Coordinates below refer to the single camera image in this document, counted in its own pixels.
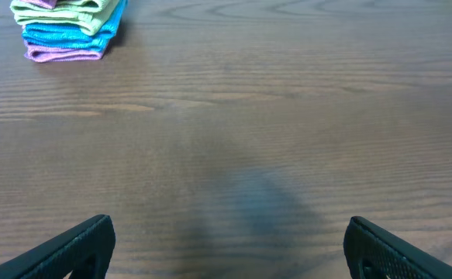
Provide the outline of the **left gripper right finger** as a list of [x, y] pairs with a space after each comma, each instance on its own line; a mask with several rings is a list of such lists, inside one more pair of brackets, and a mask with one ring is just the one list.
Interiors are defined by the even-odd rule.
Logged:
[[343, 238], [353, 279], [452, 279], [452, 266], [361, 216], [353, 216]]

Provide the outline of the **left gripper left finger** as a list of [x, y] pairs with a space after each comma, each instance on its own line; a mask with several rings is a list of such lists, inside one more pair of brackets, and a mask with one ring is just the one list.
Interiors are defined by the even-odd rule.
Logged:
[[108, 215], [95, 215], [0, 264], [0, 279], [104, 279], [116, 235]]

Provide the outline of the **purple microfiber cloth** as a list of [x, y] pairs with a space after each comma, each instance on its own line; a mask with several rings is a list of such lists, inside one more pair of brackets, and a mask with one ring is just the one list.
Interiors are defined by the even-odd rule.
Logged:
[[57, 4], [57, 0], [21, 0], [21, 1], [42, 9], [54, 9]]

